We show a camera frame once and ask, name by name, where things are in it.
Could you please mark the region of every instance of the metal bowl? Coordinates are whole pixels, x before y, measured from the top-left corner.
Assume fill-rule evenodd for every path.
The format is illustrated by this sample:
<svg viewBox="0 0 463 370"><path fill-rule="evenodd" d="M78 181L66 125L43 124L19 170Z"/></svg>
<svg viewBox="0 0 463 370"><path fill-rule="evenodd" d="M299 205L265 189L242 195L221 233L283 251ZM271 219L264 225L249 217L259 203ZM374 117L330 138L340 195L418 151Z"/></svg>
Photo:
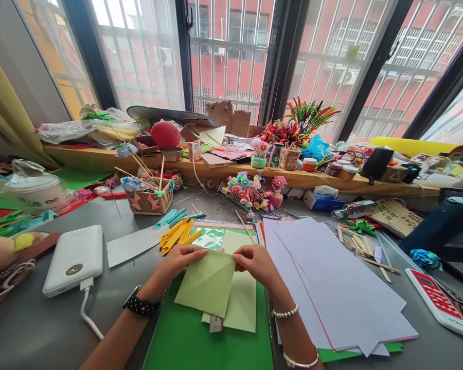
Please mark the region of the metal bowl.
<svg viewBox="0 0 463 370"><path fill-rule="evenodd" d="M165 162L178 162L184 159L182 157L182 151L184 149L181 146L176 146L174 148L159 148L161 157L165 156Z"/></svg>

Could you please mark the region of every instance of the pearl bracelet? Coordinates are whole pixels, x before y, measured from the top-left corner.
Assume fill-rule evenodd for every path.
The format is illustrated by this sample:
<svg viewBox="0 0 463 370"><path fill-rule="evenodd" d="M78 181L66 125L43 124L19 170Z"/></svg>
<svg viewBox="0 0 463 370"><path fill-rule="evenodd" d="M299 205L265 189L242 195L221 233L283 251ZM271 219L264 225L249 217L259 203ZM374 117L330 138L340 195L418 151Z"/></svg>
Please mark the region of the pearl bracelet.
<svg viewBox="0 0 463 370"><path fill-rule="evenodd" d="M273 316L278 318L278 319L287 319L293 315L295 315L296 313L298 312L298 304L295 303L295 308L292 309L291 311L288 311L288 312L285 312L285 313L277 313L274 309L273 309Z"/></svg>
<svg viewBox="0 0 463 370"><path fill-rule="evenodd" d="M292 360L285 352L283 352L283 358L287 362L288 367L291 368L311 368L316 365L316 363L319 361L319 350L317 347L315 348L317 356L315 357L315 361L311 362L310 364L299 364Z"/></svg>

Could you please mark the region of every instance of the green envelope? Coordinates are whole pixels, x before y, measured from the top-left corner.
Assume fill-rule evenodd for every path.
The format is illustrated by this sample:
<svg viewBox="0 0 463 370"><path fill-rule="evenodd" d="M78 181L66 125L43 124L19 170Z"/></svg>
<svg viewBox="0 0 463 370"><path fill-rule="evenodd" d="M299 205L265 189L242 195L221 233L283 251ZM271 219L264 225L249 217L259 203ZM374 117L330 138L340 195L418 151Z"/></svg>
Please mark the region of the green envelope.
<svg viewBox="0 0 463 370"><path fill-rule="evenodd" d="M204 258L187 268L175 303L224 318L234 270L231 255L208 250Z"/></svg>
<svg viewBox="0 0 463 370"><path fill-rule="evenodd" d="M233 254L242 245L250 243L251 239L247 234L227 230L222 247L225 248L225 253ZM233 274L223 326L256 332L256 285L256 280L247 271ZM204 312L201 321L209 323L210 315Z"/></svg>

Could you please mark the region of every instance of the yellow curtain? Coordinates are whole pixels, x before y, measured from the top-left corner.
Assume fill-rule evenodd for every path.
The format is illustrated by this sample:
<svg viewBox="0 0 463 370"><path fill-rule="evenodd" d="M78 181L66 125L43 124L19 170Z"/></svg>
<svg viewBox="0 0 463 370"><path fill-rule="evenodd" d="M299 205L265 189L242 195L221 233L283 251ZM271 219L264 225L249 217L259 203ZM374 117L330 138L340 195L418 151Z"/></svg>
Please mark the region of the yellow curtain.
<svg viewBox="0 0 463 370"><path fill-rule="evenodd" d="M7 76L0 67L0 132L27 159L49 167L58 168L56 163L43 150L41 141L34 132L24 106L15 93Z"/></svg>

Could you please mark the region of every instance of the pink paper star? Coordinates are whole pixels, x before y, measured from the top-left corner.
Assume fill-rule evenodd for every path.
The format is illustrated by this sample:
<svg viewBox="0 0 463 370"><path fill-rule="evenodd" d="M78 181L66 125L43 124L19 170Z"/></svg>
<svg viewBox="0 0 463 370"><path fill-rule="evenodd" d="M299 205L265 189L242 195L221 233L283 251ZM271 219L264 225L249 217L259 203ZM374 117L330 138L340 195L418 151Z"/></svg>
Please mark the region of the pink paper star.
<svg viewBox="0 0 463 370"><path fill-rule="evenodd" d="M135 193L133 198L129 198L129 201L131 202L130 206L134 207L137 210L140 210L139 199L139 194Z"/></svg>
<svg viewBox="0 0 463 370"><path fill-rule="evenodd" d="M161 206L156 205L158 199L155 200L151 194L148 195L148 202L151 203L151 211L161 208Z"/></svg>

